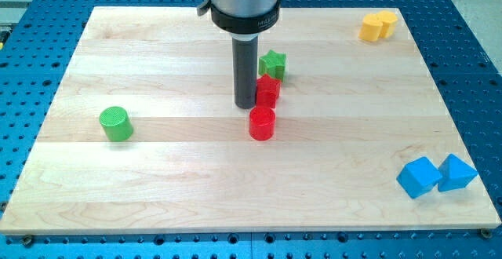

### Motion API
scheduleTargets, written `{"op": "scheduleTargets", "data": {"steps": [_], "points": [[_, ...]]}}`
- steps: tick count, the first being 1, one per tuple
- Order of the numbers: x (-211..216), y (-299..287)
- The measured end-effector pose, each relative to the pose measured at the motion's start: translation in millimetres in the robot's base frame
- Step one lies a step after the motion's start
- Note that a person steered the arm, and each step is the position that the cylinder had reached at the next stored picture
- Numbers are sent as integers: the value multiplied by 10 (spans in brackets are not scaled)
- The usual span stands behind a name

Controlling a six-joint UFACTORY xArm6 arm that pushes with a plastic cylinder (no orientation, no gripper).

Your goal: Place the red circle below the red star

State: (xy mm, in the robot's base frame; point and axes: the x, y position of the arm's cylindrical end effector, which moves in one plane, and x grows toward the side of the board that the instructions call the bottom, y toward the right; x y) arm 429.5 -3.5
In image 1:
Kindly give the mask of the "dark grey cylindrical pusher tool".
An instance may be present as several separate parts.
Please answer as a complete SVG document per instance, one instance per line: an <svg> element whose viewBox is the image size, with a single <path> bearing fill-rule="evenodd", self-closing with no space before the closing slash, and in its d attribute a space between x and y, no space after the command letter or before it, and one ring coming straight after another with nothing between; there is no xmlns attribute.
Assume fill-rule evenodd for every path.
<svg viewBox="0 0 502 259"><path fill-rule="evenodd" d="M232 39L235 104L242 109L256 104L258 37L249 41Z"/></svg>

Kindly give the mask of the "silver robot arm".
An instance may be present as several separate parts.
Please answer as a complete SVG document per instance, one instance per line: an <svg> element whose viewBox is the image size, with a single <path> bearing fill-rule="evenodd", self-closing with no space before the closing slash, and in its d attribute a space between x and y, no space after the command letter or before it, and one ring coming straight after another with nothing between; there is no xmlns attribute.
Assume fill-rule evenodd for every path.
<svg viewBox="0 0 502 259"><path fill-rule="evenodd" d="M232 40L234 102L242 109L256 104L259 34L279 18L281 0L204 0L197 14L210 13L211 21Z"/></svg>

